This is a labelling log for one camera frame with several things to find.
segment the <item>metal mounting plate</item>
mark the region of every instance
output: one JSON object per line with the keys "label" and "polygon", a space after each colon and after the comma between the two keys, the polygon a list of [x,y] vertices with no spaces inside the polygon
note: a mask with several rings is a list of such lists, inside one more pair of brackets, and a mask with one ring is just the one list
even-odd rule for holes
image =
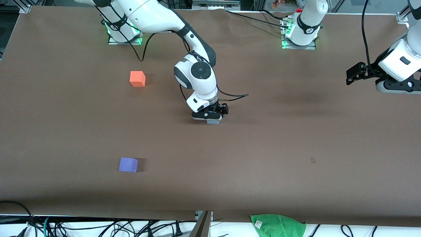
{"label": "metal mounting plate", "polygon": [[[133,38],[130,43],[132,45],[141,45],[143,40],[143,32],[140,32],[135,38]],[[128,42],[117,42],[111,36],[108,37],[109,45],[130,45]]]}
{"label": "metal mounting plate", "polygon": [[[279,23],[280,25],[293,27],[293,19],[290,16],[279,20]],[[306,46],[296,45],[289,38],[285,37],[285,34],[288,30],[289,29],[281,28],[282,48],[316,50],[316,40],[313,40],[309,45]]]}

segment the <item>black cable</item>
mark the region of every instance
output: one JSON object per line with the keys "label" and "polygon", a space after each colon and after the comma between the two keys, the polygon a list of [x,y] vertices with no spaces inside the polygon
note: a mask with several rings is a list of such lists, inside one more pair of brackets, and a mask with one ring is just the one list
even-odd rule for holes
{"label": "black cable", "polygon": [[149,235],[148,235],[148,237],[152,237],[154,233],[156,233],[156,232],[157,232],[157,231],[159,231],[160,229],[166,228],[166,227],[168,227],[168,226],[171,226],[171,227],[173,228],[173,232],[174,232],[174,227],[173,227],[173,224],[175,224],[175,222],[174,222],[174,223],[171,223],[171,224],[163,224],[163,225],[160,225],[160,226],[155,227],[154,229],[156,229],[156,228],[158,228],[158,227],[160,227],[160,228],[158,228],[157,230],[155,230],[154,232],[152,232],[151,234],[149,234]]}
{"label": "black cable", "polygon": [[319,227],[320,227],[320,224],[316,226],[316,228],[313,230],[313,233],[309,237],[314,237],[314,235],[316,234],[317,229],[319,229]]}
{"label": "black cable", "polygon": [[105,232],[111,228],[113,225],[115,225],[117,223],[117,221],[114,221],[112,224],[108,225],[99,235],[98,237],[103,237],[103,235],[105,234]]}
{"label": "black cable", "polygon": [[136,231],[135,231],[135,229],[133,227],[132,227],[132,230],[130,230],[130,229],[127,229],[126,227],[123,227],[123,226],[121,226],[119,224],[115,224],[115,225],[118,226],[118,227],[122,227],[123,230],[126,230],[126,231],[128,231],[130,233],[136,234]]}
{"label": "black cable", "polygon": [[61,225],[61,223],[57,223],[57,226],[59,227],[59,231],[60,231],[60,233],[61,233],[61,235],[63,236],[63,237],[66,237],[67,236],[67,231],[66,231],[66,229],[64,229],[63,228],[63,226]]}
{"label": "black cable", "polygon": [[112,234],[112,235],[111,235],[111,237],[115,237],[115,235],[117,234],[117,232],[119,232],[120,230],[121,230],[121,231],[125,231],[125,230],[123,230],[123,229],[124,229],[124,227],[125,227],[126,225],[128,225],[130,222],[131,222],[131,221],[127,221],[127,223],[126,223],[126,224],[124,224],[124,225],[122,225],[122,226],[120,226],[120,225],[118,225],[118,224],[115,224],[115,225],[114,225],[114,231],[115,231],[115,233],[114,233],[114,234]]}
{"label": "black cable", "polygon": [[180,224],[179,224],[178,221],[176,221],[176,234],[174,236],[178,237],[178,236],[182,236],[182,235],[183,235],[183,232],[181,232]]}
{"label": "black cable", "polygon": [[377,226],[375,226],[373,231],[371,232],[371,237],[374,237],[374,233],[376,232],[376,230],[377,230]]}
{"label": "black cable", "polygon": [[282,20],[282,17],[277,17],[277,16],[275,16],[274,14],[272,14],[270,11],[268,11],[268,10],[265,10],[265,9],[261,9],[261,10],[259,10],[259,11],[264,11],[264,12],[266,12],[267,14],[269,14],[271,17],[273,17],[273,18],[275,18],[275,19],[278,19],[278,20]]}
{"label": "black cable", "polygon": [[275,23],[271,23],[271,22],[266,22],[266,21],[263,21],[263,20],[260,20],[260,19],[256,19],[256,18],[249,17],[249,16],[244,16],[244,15],[241,15],[241,14],[238,14],[238,13],[235,13],[235,12],[231,12],[231,11],[227,11],[227,10],[225,10],[225,11],[226,12],[229,12],[231,14],[234,14],[234,15],[237,15],[237,16],[242,16],[242,17],[245,17],[245,18],[249,18],[249,19],[252,19],[252,20],[255,20],[255,21],[258,21],[258,22],[267,23],[269,25],[274,25],[274,26],[281,27],[281,28],[286,28],[286,29],[288,28],[288,26],[285,26],[285,25],[280,25],[280,24],[275,24]]}
{"label": "black cable", "polygon": [[218,87],[218,84],[216,85],[216,88],[218,89],[218,91],[220,93],[223,93],[224,95],[227,95],[227,96],[232,96],[232,97],[246,97],[246,96],[248,96],[248,94],[228,94],[228,93],[225,93],[225,92],[220,90],[220,88]]}
{"label": "black cable", "polygon": [[141,234],[143,234],[148,227],[151,227],[152,225],[156,224],[158,221],[149,221],[149,223],[147,225],[145,225],[141,230],[139,230],[139,232],[134,235],[134,237],[139,237]]}
{"label": "black cable", "polygon": [[[345,231],[344,231],[344,226],[346,226],[346,227],[348,228],[349,232],[351,233],[351,236],[349,236],[349,235],[347,235],[347,234],[345,233]],[[342,231],[342,233],[343,233],[345,236],[347,236],[347,237],[354,237],[354,234],[352,233],[352,230],[351,230],[351,228],[350,228],[348,225],[341,225],[341,231]]]}
{"label": "black cable", "polygon": [[189,43],[186,41],[185,38],[182,38],[182,40],[183,40],[183,44],[184,44],[185,49],[187,50],[187,52],[190,52],[191,49],[190,49]]}
{"label": "black cable", "polygon": [[156,35],[157,33],[153,33],[149,36],[148,40],[146,40],[145,48],[143,49],[143,56],[141,62],[145,59],[145,53],[146,53],[146,47],[148,47],[149,40],[152,38],[152,36]]}
{"label": "black cable", "polygon": [[107,227],[109,225],[106,226],[96,226],[96,227],[87,227],[87,228],[67,228],[67,227],[63,227],[63,229],[68,229],[68,230],[86,230],[86,229],[98,229],[98,228],[104,228]]}
{"label": "black cable", "polygon": [[370,54],[368,52],[368,45],[367,45],[367,39],[365,38],[365,29],[364,29],[364,17],[365,17],[365,10],[367,9],[367,4],[368,1],[370,0],[366,0],[365,4],[364,4],[364,8],[362,10],[362,16],[361,16],[361,31],[362,31],[362,39],[364,40],[364,46],[365,46],[365,55],[367,56],[367,64],[368,64],[368,68],[371,70],[371,72],[376,75],[377,77],[380,77],[379,74],[377,74],[376,72],[374,72],[373,68],[371,67],[371,63],[370,63]]}
{"label": "black cable", "polygon": [[187,101],[186,96],[184,95],[183,89],[181,88],[181,84],[180,84],[180,91],[181,91],[181,94],[183,95],[184,100]]}
{"label": "black cable", "polygon": [[[31,222],[32,222],[32,224],[35,226],[36,225],[36,223],[35,223],[35,221],[34,221],[34,218],[33,218],[33,216],[32,216],[32,214],[31,214],[31,212],[28,210],[28,208],[26,208],[22,203],[20,203],[20,202],[15,202],[15,201],[8,201],[8,200],[3,200],[3,201],[0,201],[0,203],[11,203],[11,204],[15,204],[15,205],[18,205],[18,206],[20,206],[21,208],[23,208],[23,209],[25,209],[25,211],[26,211],[26,213],[28,213],[28,215],[29,215],[29,217],[30,217],[30,219],[31,219]],[[35,229],[35,237],[37,237],[38,236],[38,231]]]}
{"label": "black cable", "polygon": [[130,227],[131,227],[131,228],[132,228],[132,230],[133,230],[133,234],[135,234],[136,232],[135,232],[135,230],[134,230],[133,225],[131,224],[131,222],[129,222],[129,224],[130,224]]}

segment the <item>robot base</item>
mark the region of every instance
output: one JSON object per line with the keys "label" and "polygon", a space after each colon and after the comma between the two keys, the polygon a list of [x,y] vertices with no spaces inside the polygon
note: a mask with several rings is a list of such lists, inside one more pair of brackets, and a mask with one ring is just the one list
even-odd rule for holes
{"label": "robot base", "polygon": [[280,25],[286,25],[289,27],[288,29],[281,28],[282,48],[316,50],[316,40],[313,40],[309,45],[300,46],[294,44],[289,38],[285,37],[287,32],[294,27],[293,22],[294,18],[292,15],[284,17],[282,20],[279,21]]}
{"label": "robot base", "polygon": [[[136,37],[134,37],[130,43],[132,45],[141,45],[143,41],[143,32],[140,32]],[[115,41],[111,36],[108,37],[108,44],[109,45],[130,45],[129,42],[118,42]]]}
{"label": "robot base", "polygon": [[218,102],[198,111],[192,113],[192,118],[195,120],[205,120],[208,124],[219,124],[225,114],[228,114],[228,105],[220,105]]}

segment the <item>brown table surface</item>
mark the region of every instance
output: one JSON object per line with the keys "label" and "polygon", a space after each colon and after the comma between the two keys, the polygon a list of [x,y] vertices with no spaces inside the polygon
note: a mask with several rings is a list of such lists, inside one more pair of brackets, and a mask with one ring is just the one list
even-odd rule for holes
{"label": "brown table surface", "polygon": [[[107,44],[95,9],[20,15],[0,62],[1,199],[48,215],[421,226],[421,97],[345,85],[366,60],[360,16],[327,15],[317,50],[298,51],[281,48],[279,28],[223,10],[180,14],[217,52],[220,88],[250,93],[220,125],[190,118],[175,34],[154,36],[139,62]],[[405,31],[367,16],[372,60]],[[132,70],[146,87],[130,85]],[[145,171],[119,172],[120,157]]]}

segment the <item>white floor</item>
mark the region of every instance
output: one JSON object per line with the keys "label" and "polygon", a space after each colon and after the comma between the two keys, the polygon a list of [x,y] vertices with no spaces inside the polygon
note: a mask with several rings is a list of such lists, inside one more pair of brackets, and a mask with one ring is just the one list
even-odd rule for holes
{"label": "white floor", "polygon": [[[167,224],[172,223],[173,221],[160,221],[155,224]],[[87,228],[95,226],[105,226],[109,225],[111,222],[79,222],[79,223],[65,223],[64,226],[67,228]],[[140,230],[143,226],[147,224],[147,221],[136,221],[132,223],[135,230]],[[181,223],[181,231],[186,233],[191,231],[194,227],[194,223]],[[257,232],[255,231],[252,223],[236,223],[236,222],[213,222],[210,229],[210,237],[220,237],[222,235],[228,234],[227,237],[258,237]],[[23,228],[26,227],[26,224],[4,224],[0,225],[0,237],[11,237],[17,236]],[[304,237],[308,237],[313,232],[316,225],[308,224]],[[354,237],[371,237],[371,232],[373,226],[350,226]],[[90,229],[90,230],[68,230],[69,237],[96,237],[98,236],[105,228]],[[112,234],[113,228],[110,228],[105,234],[104,237],[109,237]],[[166,227],[154,234],[154,237],[163,237],[170,236],[172,234],[171,227]],[[30,227],[26,231],[25,237],[34,237],[35,232],[34,228]],[[42,237],[43,233],[38,231],[38,236]],[[128,235],[125,232],[118,232],[115,237],[131,237],[133,234]],[[421,228],[407,228],[407,227],[385,227],[380,226],[376,230],[375,237],[420,237]],[[339,225],[321,225],[317,230],[314,237],[345,237],[341,232]]]}

